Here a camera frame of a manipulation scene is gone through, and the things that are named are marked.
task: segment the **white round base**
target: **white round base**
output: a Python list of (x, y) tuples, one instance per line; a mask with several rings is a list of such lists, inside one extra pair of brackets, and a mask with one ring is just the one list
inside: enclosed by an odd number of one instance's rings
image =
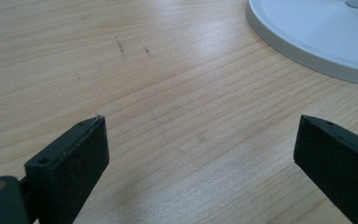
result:
[(358, 8), (345, 0), (248, 0), (246, 16), (262, 39), (290, 59), (358, 83)]

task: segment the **wooden table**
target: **wooden table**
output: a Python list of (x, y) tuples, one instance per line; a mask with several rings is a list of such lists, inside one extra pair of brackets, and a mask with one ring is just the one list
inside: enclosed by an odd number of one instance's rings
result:
[(349, 223), (293, 160), (358, 85), (269, 47), (246, 1), (0, 0), (0, 175), (82, 119), (111, 160), (76, 223)]

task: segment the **wood grain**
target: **wood grain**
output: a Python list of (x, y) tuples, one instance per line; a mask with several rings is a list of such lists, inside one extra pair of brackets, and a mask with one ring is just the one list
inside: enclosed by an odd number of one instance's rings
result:
[(294, 165), (301, 114), (358, 133), (358, 85), (269, 47), (233, 0), (0, 0), (0, 175), (106, 116), (76, 223), (350, 223)]

